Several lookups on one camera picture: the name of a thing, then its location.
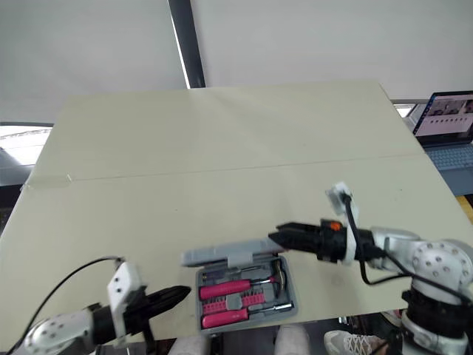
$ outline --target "cable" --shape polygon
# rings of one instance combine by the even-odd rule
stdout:
[[[106,261],[106,260],[114,260],[115,262],[117,263],[121,263],[123,262],[123,258],[122,257],[116,257],[116,256],[110,256],[110,257],[99,257],[98,259],[95,259],[93,261],[90,261],[88,262],[87,264],[84,264],[78,268],[76,268],[73,272],[71,272],[70,274],[68,274],[65,278],[62,279],[62,281],[60,281],[59,284],[56,285],[56,287],[54,287],[52,289],[52,291],[46,296],[46,298],[44,299],[44,301],[40,304],[40,306],[38,307],[38,309],[36,310],[36,312],[33,314],[33,316],[31,317],[31,320],[28,322],[28,325],[27,327],[25,328],[24,332],[23,332],[23,335],[21,336],[20,340],[18,342],[16,342],[16,344],[14,346],[12,346],[12,348],[5,354],[5,355],[11,355],[12,352],[14,352],[14,350],[17,349],[18,346],[20,346],[22,344],[22,342],[24,341],[24,338],[27,337],[28,335],[28,332],[30,331],[31,329],[31,326],[33,325],[33,323],[35,322],[35,319],[36,317],[38,316],[39,312],[41,311],[41,309],[44,307],[44,305],[46,304],[46,302],[51,298],[51,296],[58,290],[58,288],[60,288],[68,279],[70,279],[72,276],[74,276],[75,274],[77,274],[80,270],[88,267],[88,266],[91,266],[91,265],[94,265],[96,263],[100,263],[102,261]]]
[[[377,284],[380,284],[380,283],[385,283],[387,281],[391,281],[391,280],[394,280],[394,279],[399,279],[399,278],[402,278],[402,277],[408,277],[409,275],[404,273],[404,274],[399,274],[399,275],[394,275],[394,276],[389,276],[389,277],[384,277],[384,278],[381,278],[379,280],[375,280],[375,281],[370,281],[368,280],[368,276],[367,276],[367,270],[366,270],[366,265],[365,265],[365,261],[366,259],[364,258],[364,250],[363,250],[363,246],[361,244],[361,238],[360,238],[360,234],[358,232],[358,228],[356,228],[356,223],[355,223],[355,218],[353,217],[353,212],[352,212],[352,206],[351,206],[351,203],[352,203],[352,198],[351,196],[349,195],[344,195],[343,197],[343,203],[345,205],[345,210],[347,212],[347,219],[348,219],[348,223],[350,224],[350,227],[352,229],[352,232],[353,232],[353,236],[355,238],[355,241],[356,241],[356,248],[358,249],[358,254],[359,254],[359,264],[360,264],[360,273],[361,273],[361,278],[363,280],[364,283],[366,283],[367,285],[377,285]]]
[[[384,283],[386,281],[394,280],[394,279],[399,278],[399,277],[411,277],[412,279],[419,280],[423,283],[434,286],[436,288],[439,288],[442,291],[445,291],[449,294],[452,294],[453,296],[458,297],[462,301],[462,303],[465,303],[467,305],[471,305],[472,301],[467,296],[465,296],[464,294],[461,294],[458,291],[452,290],[451,288],[448,288],[444,285],[441,285],[440,283],[436,283],[434,281],[426,279],[425,277],[419,276],[419,275],[407,270],[399,262],[399,260],[397,260],[395,257],[393,257],[391,254],[389,254],[386,251],[383,251],[385,257],[390,259],[403,272],[403,274],[399,274],[399,275],[391,276],[391,277],[385,277],[384,279],[380,279],[380,280],[376,280],[376,281],[369,281],[368,277],[367,277],[367,273],[366,273],[366,266],[364,264],[365,263],[364,250],[363,250],[363,246],[360,243],[360,236],[359,236],[359,233],[358,233],[358,228],[356,227],[355,218],[353,217],[352,206],[351,206],[352,198],[351,198],[351,196],[346,195],[346,194],[342,198],[343,198],[343,203],[345,205],[345,209],[346,209],[346,212],[347,212],[348,223],[350,224],[350,227],[353,231],[353,236],[355,237],[356,247],[357,247],[358,253],[359,253],[361,278],[363,279],[364,283],[366,283],[367,285],[377,285],[379,283]]]
[[[463,303],[465,304],[470,304],[472,301],[467,297],[465,296],[464,294],[461,294],[460,292],[458,291],[455,291],[455,290],[452,290],[451,288],[449,287],[446,287],[444,285],[441,285],[440,283],[436,283],[435,281],[431,281],[429,279],[426,279],[425,277],[422,277],[422,276],[419,276],[417,274],[414,274],[413,272],[407,270],[400,262],[399,260],[397,260],[395,257],[393,257],[392,255],[390,255],[389,253],[386,253],[386,257],[391,260],[397,267],[399,267],[399,269],[405,273],[405,274],[409,274],[410,277],[412,277],[413,279],[416,279],[416,280],[419,280],[419,281],[422,281],[423,283],[426,283],[428,285],[431,285],[431,286],[434,286],[436,288],[439,288],[440,290],[442,291],[445,291],[445,292],[448,292],[449,294],[452,294],[453,296],[456,296],[458,297],[459,299],[462,300]]]

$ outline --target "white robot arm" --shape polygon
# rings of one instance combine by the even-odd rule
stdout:
[[[322,220],[320,226],[286,223],[269,238],[286,249],[312,252],[319,260],[343,264],[357,260],[368,285],[412,277],[411,289],[402,294],[408,303],[402,317],[402,353],[463,355],[469,344],[465,330],[473,317],[468,290],[473,248],[456,240],[425,241],[398,229],[357,229],[358,209],[347,186],[338,183],[327,195],[336,213],[346,217],[346,227],[334,220]],[[369,281],[365,262],[396,275]]]
[[[154,353],[149,319],[173,308],[191,289],[173,286],[148,295],[145,289],[136,267],[123,261],[107,286],[109,306],[97,303],[44,319],[29,329],[7,355],[86,355],[114,339],[123,345],[127,334],[136,333],[143,333],[146,352]]]

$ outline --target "table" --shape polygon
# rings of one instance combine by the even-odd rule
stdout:
[[[75,98],[0,239],[0,349],[69,270],[94,257],[125,255],[149,291],[193,286],[195,270],[179,266],[182,251],[262,238],[289,220],[335,217],[324,190],[340,180],[355,193],[362,227],[431,240],[453,229],[469,242],[461,207],[375,82]],[[404,304],[406,280],[370,288],[356,264],[285,256],[299,302],[285,322]],[[111,275],[112,266],[85,270],[40,318],[107,303]],[[195,296],[152,320],[157,339],[197,332]]]

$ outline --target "laptop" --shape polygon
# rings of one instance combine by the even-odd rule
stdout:
[[[473,91],[434,92],[413,133],[453,194],[473,194]]]

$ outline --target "laptop keyboard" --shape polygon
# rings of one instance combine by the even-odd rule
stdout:
[[[438,170],[473,167],[473,146],[431,150],[427,152]]]

